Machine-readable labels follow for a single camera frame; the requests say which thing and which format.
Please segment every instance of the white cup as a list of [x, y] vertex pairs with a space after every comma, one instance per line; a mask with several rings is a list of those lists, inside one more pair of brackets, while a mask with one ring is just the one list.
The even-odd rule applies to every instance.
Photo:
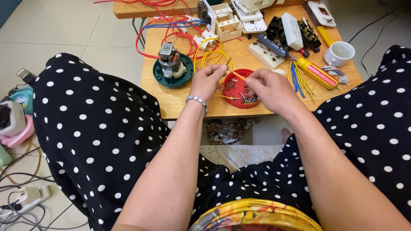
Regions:
[[346, 42], [335, 42], [327, 50], [324, 60], [328, 65], [339, 67], [352, 59], [356, 54], [353, 46]]

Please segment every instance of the foot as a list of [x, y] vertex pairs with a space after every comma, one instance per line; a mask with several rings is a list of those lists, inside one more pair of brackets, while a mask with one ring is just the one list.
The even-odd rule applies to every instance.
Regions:
[[291, 132], [290, 130], [288, 130], [288, 128], [283, 127], [283, 129], [281, 130], [281, 133], [283, 134], [283, 144], [285, 144], [288, 138], [291, 136]]

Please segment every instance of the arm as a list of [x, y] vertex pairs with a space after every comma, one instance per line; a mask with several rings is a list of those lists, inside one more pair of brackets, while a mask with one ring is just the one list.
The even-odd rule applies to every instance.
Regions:
[[[211, 65], [193, 77], [192, 95], [208, 101], [226, 73]], [[189, 100], [160, 151], [141, 174], [113, 231], [187, 230], [194, 205], [204, 107]]]
[[395, 206], [345, 157], [286, 78], [261, 69], [247, 84], [293, 128], [324, 230], [411, 230]]

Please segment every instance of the orange screwdriver handle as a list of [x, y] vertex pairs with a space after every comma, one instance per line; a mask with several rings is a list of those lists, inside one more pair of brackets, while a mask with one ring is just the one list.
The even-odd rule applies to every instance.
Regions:
[[299, 66], [308, 76], [313, 78], [328, 90], [332, 90], [338, 86], [338, 80], [333, 78], [317, 65], [308, 62], [304, 58], [300, 58], [296, 63], [297, 66]]

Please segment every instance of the black and white polka dot fabric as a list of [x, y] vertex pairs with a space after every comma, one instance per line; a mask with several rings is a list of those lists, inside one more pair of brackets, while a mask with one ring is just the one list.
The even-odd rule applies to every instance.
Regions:
[[[411, 221], [411, 50], [391, 47], [377, 74], [314, 114], [353, 164]], [[50, 171], [90, 229], [110, 230], [169, 129], [156, 98], [66, 53], [34, 86], [35, 130]], [[208, 209], [243, 198], [278, 201], [317, 220], [292, 135], [275, 160], [230, 173], [199, 156], [190, 225]]]

